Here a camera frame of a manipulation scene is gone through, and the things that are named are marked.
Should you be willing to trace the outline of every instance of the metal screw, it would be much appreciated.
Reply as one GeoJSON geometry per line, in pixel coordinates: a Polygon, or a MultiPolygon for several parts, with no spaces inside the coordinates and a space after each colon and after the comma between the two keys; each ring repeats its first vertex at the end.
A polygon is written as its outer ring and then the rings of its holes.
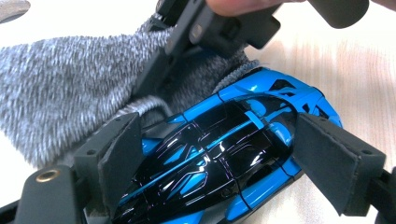
{"type": "Polygon", "coordinates": [[[48,182],[48,181],[55,179],[60,174],[61,174],[61,172],[59,170],[48,170],[45,173],[38,175],[35,178],[35,181],[37,181],[39,183],[48,182]]]}

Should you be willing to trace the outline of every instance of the table surface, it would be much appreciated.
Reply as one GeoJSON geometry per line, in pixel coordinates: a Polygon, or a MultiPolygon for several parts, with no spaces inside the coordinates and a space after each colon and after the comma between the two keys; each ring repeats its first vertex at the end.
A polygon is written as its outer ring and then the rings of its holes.
{"type": "MultiPolygon", "coordinates": [[[[154,11],[156,0],[30,0],[29,11],[0,23],[0,47],[69,35],[133,34],[154,11]]],[[[396,12],[371,4],[357,24],[335,30],[308,3],[285,4],[276,13],[282,28],[264,49],[247,48],[250,59],[318,87],[340,114],[344,128],[387,154],[396,166],[396,12]]],[[[0,206],[21,197],[35,169],[0,133],[0,206]]],[[[374,223],[339,217],[306,176],[279,193],[246,223],[374,223]]]]}

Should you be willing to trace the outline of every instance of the blue toy car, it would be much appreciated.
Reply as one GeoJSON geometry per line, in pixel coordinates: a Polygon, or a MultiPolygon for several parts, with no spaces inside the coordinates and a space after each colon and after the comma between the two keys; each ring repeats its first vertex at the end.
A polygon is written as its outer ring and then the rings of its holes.
{"type": "Polygon", "coordinates": [[[341,126],[323,94],[256,68],[233,85],[143,131],[145,160],[115,223],[228,223],[303,173],[290,156],[298,113],[341,126]]]}

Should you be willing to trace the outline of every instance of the gray sock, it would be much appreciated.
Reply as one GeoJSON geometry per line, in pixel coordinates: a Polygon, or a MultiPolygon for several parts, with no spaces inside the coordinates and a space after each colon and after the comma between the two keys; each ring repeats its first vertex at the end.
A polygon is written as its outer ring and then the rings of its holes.
{"type": "Polygon", "coordinates": [[[0,129],[28,162],[44,167],[63,161],[118,111],[182,111],[248,61],[242,50],[227,60],[210,56],[192,64],[179,87],[127,105],[136,77],[170,33],[139,29],[134,35],[61,37],[0,49],[0,129]]]}

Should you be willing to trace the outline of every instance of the car body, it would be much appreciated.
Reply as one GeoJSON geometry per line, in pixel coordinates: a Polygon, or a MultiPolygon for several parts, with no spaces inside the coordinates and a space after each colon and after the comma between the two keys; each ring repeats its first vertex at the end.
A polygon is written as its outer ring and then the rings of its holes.
{"type": "Polygon", "coordinates": [[[303,173],[291,156],[298,113],[342,126],[318,89],[260,67],[146,128],[146,158],[113,221],[241,220],[303,173]]]}

